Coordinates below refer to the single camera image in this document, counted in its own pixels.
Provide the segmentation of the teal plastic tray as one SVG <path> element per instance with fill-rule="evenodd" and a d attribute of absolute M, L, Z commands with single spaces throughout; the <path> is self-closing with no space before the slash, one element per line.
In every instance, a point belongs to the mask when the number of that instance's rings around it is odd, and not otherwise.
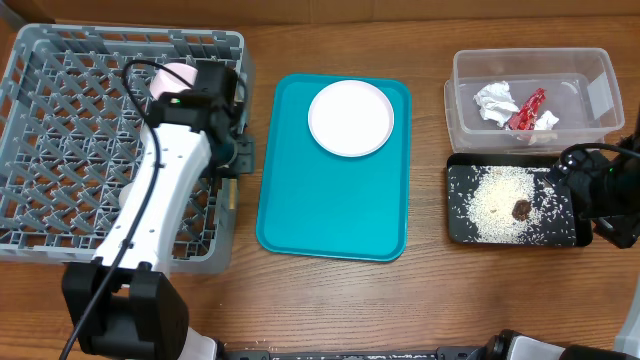
<path fill-rule="evenodd" d="M 292 74 L 278 83 L 256 237 L 275 253 L 390 262 L 408 236 L 411 93 L 397 80 L 369 79 L 390 101 L 393 131 L 374 153 L 341 157 L 323 149 L 308 126 L 313 98 L 338 79 Z"/>

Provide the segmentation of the large white plate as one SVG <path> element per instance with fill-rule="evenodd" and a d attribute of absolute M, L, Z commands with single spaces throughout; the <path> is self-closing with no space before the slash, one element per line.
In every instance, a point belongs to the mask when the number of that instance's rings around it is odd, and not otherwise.
<path fill-rule="evenodd" d="M 362 157 L 380 149 L 394 129 L 388 97 L 360 80 L 327 85 L 313 98 L 308 127 L 316 143 L 341 157 Z"/>

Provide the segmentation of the wooden chopstick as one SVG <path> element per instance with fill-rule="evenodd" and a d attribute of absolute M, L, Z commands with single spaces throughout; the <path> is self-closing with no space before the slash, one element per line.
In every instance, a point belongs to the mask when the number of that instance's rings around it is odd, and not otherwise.
<path fill-rule="evenodd" d="M 229 210 L 235 211 L 237 206 L 237 179 L 231 178 L 229 180 Z"/>

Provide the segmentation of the large white tissue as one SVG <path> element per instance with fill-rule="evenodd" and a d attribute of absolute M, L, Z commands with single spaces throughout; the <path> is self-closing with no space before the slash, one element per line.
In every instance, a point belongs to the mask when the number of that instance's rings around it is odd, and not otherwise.
<path fill-rule="evenodd" d="M 481 118 L 485 121 L 495 121 L 500 128 L 503 128 L 508 120 L 519 111 L 506 81 L 484 86 L 473 96 L 473 99 L 479 106 Z"/>

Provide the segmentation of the small white tissue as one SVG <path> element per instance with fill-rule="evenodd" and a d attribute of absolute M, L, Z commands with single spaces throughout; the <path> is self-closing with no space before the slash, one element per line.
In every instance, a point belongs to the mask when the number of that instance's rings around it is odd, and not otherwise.
<path fill-rule="evenodd" d="M 551 140 L 555 140 L 557 135 L 555 133 L 551 133 L 551 130 L 558 122 L 559 118 L 551 111 L 546 110 L 534 124 L 534 134 L 530 137 L 529 145 L 533 145 L 535 143 L 547 143 Z"/>

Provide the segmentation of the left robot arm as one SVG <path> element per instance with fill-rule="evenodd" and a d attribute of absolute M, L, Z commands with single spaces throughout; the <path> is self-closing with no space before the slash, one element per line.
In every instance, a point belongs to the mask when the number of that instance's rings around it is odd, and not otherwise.
<path fill-rule="evenodd" d="M 75 344 L 110 359 L 220 359 L 218 341 L 189 325 L 186 303 L 169 280 L 174 242 L 197 181 L 235 180 L 249 171 L 238 92 L 246 82 L 224 64 L 158 65 L 143 120 L 144 157 L 114 226 L 88 263 L 70 262 L 62 293 Z"/>

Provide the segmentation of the white bowl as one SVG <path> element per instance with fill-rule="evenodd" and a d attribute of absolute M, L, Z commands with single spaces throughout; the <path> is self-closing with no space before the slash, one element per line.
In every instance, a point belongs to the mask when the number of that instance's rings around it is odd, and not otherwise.
<path fill-rule="evenodd" d="M 183 63 L 169 63 L 165 67 L 186 80 L 190 85 L 194 84 L 198 73 L 195 67 Z M 150 82 L 149 89 L 152 98 L 157 100 L 162 93 L 179 93 L 188 89 L 188 86 L 165 70 L 158 70 Z"/>

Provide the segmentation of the brown food scrap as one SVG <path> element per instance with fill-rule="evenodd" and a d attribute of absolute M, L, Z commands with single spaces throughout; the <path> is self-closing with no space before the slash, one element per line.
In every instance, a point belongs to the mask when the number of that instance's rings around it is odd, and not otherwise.
<path fill-rule="evenodd" d="M 520 222 L 529 219 L 529 215 L 532 211 L 531 202 L 525 199 L 517 200 L 512 210 L 512 217 Z"/>

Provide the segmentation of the white paper cup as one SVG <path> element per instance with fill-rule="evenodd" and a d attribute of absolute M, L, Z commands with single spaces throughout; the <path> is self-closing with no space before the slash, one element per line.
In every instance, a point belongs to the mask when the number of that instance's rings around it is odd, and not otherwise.
<path fill-rule="evenodd" d="M 133 187 L 133 183 L 129 183 L 120 190 L 120 193 L 118 195 L 118 203 L 120 208 L 125 206 L 126 201 L 129 197 L 129 194 L 132 190 L 132 187 Z"/>

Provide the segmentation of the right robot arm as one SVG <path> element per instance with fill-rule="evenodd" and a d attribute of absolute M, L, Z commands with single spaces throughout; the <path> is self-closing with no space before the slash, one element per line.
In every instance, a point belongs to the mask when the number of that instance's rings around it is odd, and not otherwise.
<path fill-rule="evenodd" d="M 594 224 L 593 231 L 620 249 L 639 239 L 639 131 L 617 145 L 583 143 L 560 154 L 547 182 L 564 185 L 578 203 L 577 217 Z M 639 357 L 639 294 L 635 293 L 627 318 L 612 350 L 580 345 L 566 347 L 524 336 L 514 337 L 504 353 L 486 350 L 487 358 L 543 360 L 613 360 Z"/>

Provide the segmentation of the red snack wrapper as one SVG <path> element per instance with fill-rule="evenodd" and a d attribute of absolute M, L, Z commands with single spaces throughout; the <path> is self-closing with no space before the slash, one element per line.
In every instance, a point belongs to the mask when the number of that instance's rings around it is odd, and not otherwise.
<path fill-rule="evenodd" d="M 541 105 L 546 100 L 546 90 L 538 88 L 507 122 L 509 130 L 533 130 Z"/>

